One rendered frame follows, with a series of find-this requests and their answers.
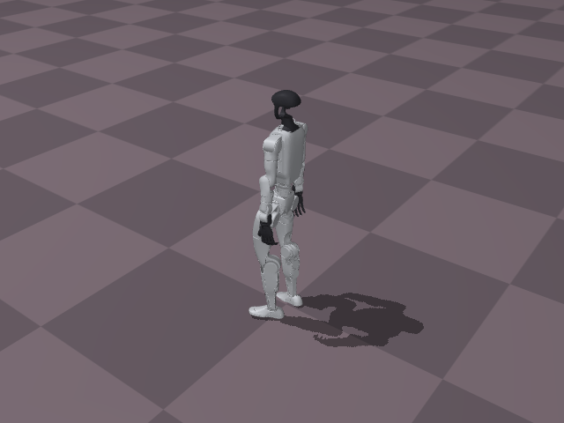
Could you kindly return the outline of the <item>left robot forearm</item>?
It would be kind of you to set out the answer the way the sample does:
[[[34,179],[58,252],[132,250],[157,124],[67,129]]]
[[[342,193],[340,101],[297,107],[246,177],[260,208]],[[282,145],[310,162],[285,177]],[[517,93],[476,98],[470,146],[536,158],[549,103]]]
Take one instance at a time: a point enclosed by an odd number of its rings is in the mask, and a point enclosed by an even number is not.
[[[274,197],[274,191],[270,189],[270,182],[267,177],[262,176],[259,180],[260,190],[261,190],[261,204],[259,206],[260,210],[260,221],[268,223],[268,215],[272,212],[272,198]],[[272,217],[272,215],[271,215]]]

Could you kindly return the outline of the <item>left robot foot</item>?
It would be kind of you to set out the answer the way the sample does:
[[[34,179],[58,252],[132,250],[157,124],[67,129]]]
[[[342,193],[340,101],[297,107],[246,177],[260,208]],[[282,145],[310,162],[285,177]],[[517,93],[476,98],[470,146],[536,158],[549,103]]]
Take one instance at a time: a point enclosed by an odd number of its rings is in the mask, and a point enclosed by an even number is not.
[[[282,307],[277,307],[277,306],[275,307],[274,311],[268,310],[268,305],[259,306],[259,307],[250,307],[249,313],[251,315],[260,316],[260,317],[273,317],[278,319],[284,317],[284,310],[282,309]]]

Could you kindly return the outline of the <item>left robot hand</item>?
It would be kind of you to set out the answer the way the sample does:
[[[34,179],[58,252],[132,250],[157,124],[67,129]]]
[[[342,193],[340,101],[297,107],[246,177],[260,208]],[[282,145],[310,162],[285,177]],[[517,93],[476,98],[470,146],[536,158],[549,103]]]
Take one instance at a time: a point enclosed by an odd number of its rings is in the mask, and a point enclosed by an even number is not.
[[[273,232],[271,230],[271,215],[268,215],[267,218],[268,223],[260,221],[260,229],[258,231],[258,236],[262,237],[262,242],[266,243],[267,245],[277,245],[278,243],[273,239]]]

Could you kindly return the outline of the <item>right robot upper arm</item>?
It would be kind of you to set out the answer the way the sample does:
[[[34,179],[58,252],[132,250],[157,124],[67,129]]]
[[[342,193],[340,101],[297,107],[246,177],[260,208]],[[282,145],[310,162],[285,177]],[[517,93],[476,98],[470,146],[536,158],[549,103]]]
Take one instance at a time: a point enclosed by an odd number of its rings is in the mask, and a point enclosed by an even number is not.
[[[299,123],[299,124],[300,124],[300,125],[301,125],[301,126],[303,127],[303,129],[304,129],[304,133],[305,133],[305,137],[304,137],[304,150],[303,150],[303,160],[302,160],[302,163],[303,163],[303,162],[304,162],[304,160],[305,160],[305,152],[306,152],[306,135],[307,135],[307,132],[308,132],[308,126],[307,126],[307,124],[305,124],[305,123],[303,123],[303,122],[297,122],[297,123]]]

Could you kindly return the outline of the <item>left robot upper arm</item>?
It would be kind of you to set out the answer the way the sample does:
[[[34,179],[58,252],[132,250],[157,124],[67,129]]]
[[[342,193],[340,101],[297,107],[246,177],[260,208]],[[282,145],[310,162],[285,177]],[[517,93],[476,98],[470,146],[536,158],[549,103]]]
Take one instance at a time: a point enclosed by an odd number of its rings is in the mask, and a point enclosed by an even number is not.
[[[282,136],[280,135],[271,135],[263,141],[263,153],[264,153],[263,166],[266,173],[266,175],[263,176],[268,178],[270,182],[270,188],[272,188],[276,183],[278,154],[282,148],[281,139]]]

